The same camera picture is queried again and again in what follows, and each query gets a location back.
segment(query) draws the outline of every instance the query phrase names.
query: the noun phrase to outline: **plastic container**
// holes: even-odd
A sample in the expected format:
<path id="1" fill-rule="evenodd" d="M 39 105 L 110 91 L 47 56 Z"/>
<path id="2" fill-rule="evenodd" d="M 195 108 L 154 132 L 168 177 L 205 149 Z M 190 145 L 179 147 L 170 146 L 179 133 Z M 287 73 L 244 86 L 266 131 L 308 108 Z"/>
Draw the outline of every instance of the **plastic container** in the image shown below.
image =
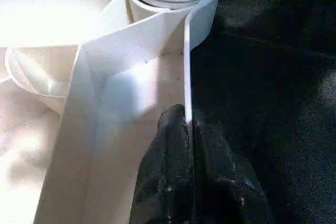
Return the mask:
<path id="1" fill-rule="evenodd" d="M 23 90 L 62 114 L 77 46 L 8 48 L 6 68 Z"/>
<path id="2" fill-rule="evenodd" d="M 128 223 L 161 112 L 184 103 L 191 127 L 190 50 L 208 35 L 217 2 L 182 13 L 130 0 L 138 21 L 82 44 L 35 224 Z M 176 31 L 180 48 L 168 46 Z"/>

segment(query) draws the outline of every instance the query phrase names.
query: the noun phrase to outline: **curved plastic strip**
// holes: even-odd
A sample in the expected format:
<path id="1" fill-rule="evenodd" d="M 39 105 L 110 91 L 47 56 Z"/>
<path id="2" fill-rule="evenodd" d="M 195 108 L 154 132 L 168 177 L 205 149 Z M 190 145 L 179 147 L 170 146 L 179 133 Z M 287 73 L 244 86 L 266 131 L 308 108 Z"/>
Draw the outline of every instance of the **curved plastic strip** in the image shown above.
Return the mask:
<path id="1" fill-rule="evenodd" d="M 201 0 L 187 15 L 184 25 L 184 102 L 185 119 L 192 136 L 192 97 L 190 51 L 210 33 L 218 0 Z"/>
<path id="2" fill-rule="evenodd" d="M 191 24 L 186 23 L 185 25 L 185 103 L 188 106 L 186 108 L 186 114 L 190 119 L 192 118 L 190 49 L 202 42 L 208 35 L 212 24 L 211 17 L 214 16 L 217 1 L 218 0 L 200 1 L 200 3 L 194 7 L 195 11 L 191 11 L 191 14 L 188 15 L 187 22 L 191 22 Z M 180 15 L 181 13 L 176 12 L 155 14 L 125 29 L 120 29 L 114 33 L 106 34 L 97 40 L 85 43 L 78 50 L 71 77 L 69 96 L 61 119 L 59 136 L 51 165 L 41 192 L 41 198 L 34 221 L 35 224 L 82 223 L 84 215 L 87 214 L 86 207 L 90 207 L 90 204 L 92 205 L 93 202 L 98 206 L 96 209 L 99 210 L 100 216 L 98 219 L 98 217 L 94 218 L 94 215 L 91 215 L 92 218 L 89 218 L 87 223 L 92 223 L 93 221 L 96 223 L 117 223 L 117 220 L 125 221 L 123 223 L 127 222 L 132 200 L 132 190 L 124 191 L 122 189 L 124 185 L 127 188 L 134 188 L 133 183 L 135 183 L 136 172 L 134 172 L 133 169 L 137 169 L 141 160 L 139 158 L 141 156 L 139 149 L 146 149 L 146 144 L 138 140 L 144 138 L 147 140 L 151 139 L 153 132 L 150 131 L 150 134 L 147 132 L 148 135 L 146 135 L 143 131 L 143 127 L 149 125 L 150 129 L 154 129 L 155 131 L 157 121 L 154 122 L 151 116 L 149 118 L 140 118 L 138 119 L 140 120 L 139 128 L 130 130 L 128 126 L 133 122 L 134 118 L 132 117 L 132 113 L 129 115 L 128 112 L 132 110 L 132 108 L 126 105 L 118 106 L 118 99 L 113 100 L 113 98 L 122 99 L 120 103 L 127 104 L 128 99 L 131 99 L 130 96 L 132 96 L 136 100 L 136 106 L 142 108 L 141 111 L 137 112 L 150 113 L 150 115 L 153 113 L 151 109 L 154 109 L 156 114 L 162 112 L 162 106 L 170 104 L 169 102 L 167 104 L 160 104 L 158 102 L 158 106 L 153 108 L 148 106 L 148 99 L 139 101 L 139 97 L 148 98 L 147 94 L 151 93 L 148 89 L 137 89 L 134 94 L 131 94 L 127 93 L 127 88 L 132 89 L 132 87 L 119 85 L 117 90 L 110 91 L 113 94 L 117 92 L 116 96 L 112 97 L 108 94 L 103 101 L 102 91 L 104 86 L 108 84 L 106 77 L 120 73 L 120 71 L 124 69 L 134 67 L 134 65 L 139 62 L 143 62 L 142 66 L 150 65 L 151 62 L 148 62 L 148 64 L 145 62 L 155 56 L 159 56 L 165 47 L 166 39 L 169 38 L 167 35 L 165 35 L 164 38 L 160 38 L 160 36 L 162 36 L 163 32 L 165 34 L 173 34 L 174 28 L 172 28 L 172 22 L 178 24 L 185 18 L 185 16 Z M 169 55 L 166 55 L 164 58 L 169 60 Z M 140 71 L 140 73 L 144 71 L 144 75 L 146 75 L 147 72 L 144 69 L 146 68 L 132 68 L 130 70 L 131 72 Z M 166 70 L 165 65 L 162 66 L 161 70 Z M 131 76 L 127 75 L 126 77 L 130 78 L 126 81 L 132 82 L 133 79 Z M 143 80 L 143 83 L 150 88 L 155 86 L 158 81 L 160 80 L 148 78 Z M 175 85 L 176 80 L 171 80 L 170 84 Z M 171 94 L 167 93 L 166 90 L 164 91 L 165 100 L 169 100 Z M 109 111 L 111 111 L 110 106 L 112 103 L 113 113 L 111 114 Z M 122 118 L 120 118 L 120 113 L 118 113 L 120 111 L 122 112 L 122 116 L 124 116 Z M 118 124 L 118 122 L 119 127 L 111 127 L 112 124 L 115 125 Z M 122 127 L 123 122 L 126 123 L 125 129 Z M 101 129 L 102 131 L 97 131 L 97 127 L 103 123 L 107 127 L 106 131 L 104 127 Z M 120 139 L 116 139 L 115 137 L 111 138 L 111 131 L 113 134 L 117 134 Z M 131 136 L 126 134 L 126 136 L 124 135 L 124 137 L 122 137 L 121 132 L 131 132 Z M 104 134 L 107 135 L 107 137 L 103 140 L 102 136 L 104 136 Z M 104 148 L 107 147 L 105 145 L 106 141 L 108 144 L 107 151 L 104 150 Z M 95 145 L 96 147 L 100 147 L 98 150 L 101 152 L 98 154 L 93 149 Z M 128 155 L 126 151 L 128 149 L 137 152 L 137 156 Z M 116 162 L 111 161 L 111 152 L 108 152 L 108 150 L 115 151 L 113 152 L 113 158 Z M 119 157 L 121 155 L 123 159 L 116 159 L 115 155 L 119 155 Z M 96 166 L 92 163 L 94 157 L 98 157 L 100 164 L 103 164 L 103 162 L 105 164 L 103 167 L 98 166 L 100 168 L 99 171 L 96 170 Z M 111 174 L 111 170 L 107 169 L 110 165 L 114 165 L 114 167 L 117 166 L 119 171 L 124 171 L 124 174 L 122 174 L 124 179 L 120 180 L 119 176 L 114 176 L 113 173 Z M 89 201 L 88 191 L 90 189 L 92 176 L 94 178 L 91 187 L 98 196 L 103 194 L 102 198 L 108 199 L 108 197 L 105 196 L 106 191 L 100 190 L 101 188 L 114 189 L 115 194 L 119 196 L 122 195 L 122 198 L 117 197 L 117 199 L 120 200 L 117 202 L 118 205 L 115 205 L 116 209 L 114 209 L 115 215 L 113 218 L 110 218 L 111 209 L 107 209 L 106 205 L 103 205 L 104 211 L 101 211 L 101 208 L 99 208 L 99 204 L 102 203 L 102 201 Z M 112 181 L 116 179 L 116 184 L 113 185 L 113 187 L 111 187 L 112 185 L 110 184 L 111 179 Z"/>

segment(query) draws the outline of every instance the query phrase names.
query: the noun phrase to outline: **white plastic panel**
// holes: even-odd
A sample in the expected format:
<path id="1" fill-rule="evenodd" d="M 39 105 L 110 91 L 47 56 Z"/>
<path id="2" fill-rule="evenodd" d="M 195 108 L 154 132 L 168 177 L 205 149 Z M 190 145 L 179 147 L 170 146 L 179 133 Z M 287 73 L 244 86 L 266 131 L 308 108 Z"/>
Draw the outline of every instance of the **white plastic panel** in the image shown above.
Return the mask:
<path id="1" fill-rule="evenodd" d="M 0 47 L 76 45 L 110 1 L 0 0 Z"/>

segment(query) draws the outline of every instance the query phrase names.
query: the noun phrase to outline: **white surface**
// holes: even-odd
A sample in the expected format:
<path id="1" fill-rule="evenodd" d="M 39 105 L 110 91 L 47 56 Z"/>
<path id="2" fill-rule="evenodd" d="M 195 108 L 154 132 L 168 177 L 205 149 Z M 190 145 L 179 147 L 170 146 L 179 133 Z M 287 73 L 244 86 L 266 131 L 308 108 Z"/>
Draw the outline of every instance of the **white surface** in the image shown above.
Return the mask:
<path id="1" fill-rule="evenodd" d="M 45 110 L 42 103 L 21 90 L 11 79 L 0 82 L 0 136 Z"/>
<path id="2" fill-rule="evenodd" d="M 8 48 L 9 77 L 57 113 L 64 108 L 77 46 Z"/>
<path id="3" fill-rule="evenodd" d="M 0 135 L 0 223 L 32 223 L 59 116 L 49 110 Z"/>
<path id="4" fill-rule="evenodd" d="M 76 45 L 111 0 L 0 0 L 0 47 Z"/>

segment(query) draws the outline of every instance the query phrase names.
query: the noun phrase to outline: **black fabric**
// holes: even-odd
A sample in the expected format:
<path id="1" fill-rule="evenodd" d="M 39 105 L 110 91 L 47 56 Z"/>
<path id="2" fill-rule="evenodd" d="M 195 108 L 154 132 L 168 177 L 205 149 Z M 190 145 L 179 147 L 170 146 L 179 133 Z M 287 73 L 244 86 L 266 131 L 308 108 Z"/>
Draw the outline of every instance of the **black fabric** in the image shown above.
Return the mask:
<path id="1" fill-rule="evenodd" d="M 160 117 L 157 134 L 139 167 L 130 224 L 194 223 L 194 157 L 176 105 Z"/>
<path id="2" fill-rule="evenodd" d="M 194 122 L 200 223 L 274 223 L 250 162 L 232 150 L 221 127 Z"/>
<path id="3" fill-rule="evenodd" d="M 248 158 L 277 223 L 336 223 L 336 0 L 245 20 L 254 0 L 240 3 L 219 0 L 192 51 L 194 117 Z"/>
<path id="4" fill-rule="evenodd" d="M 195 118 L 246 155 L 276 221 L 335 223 L 334 55 L 215 33 L 192 59 Z"/>

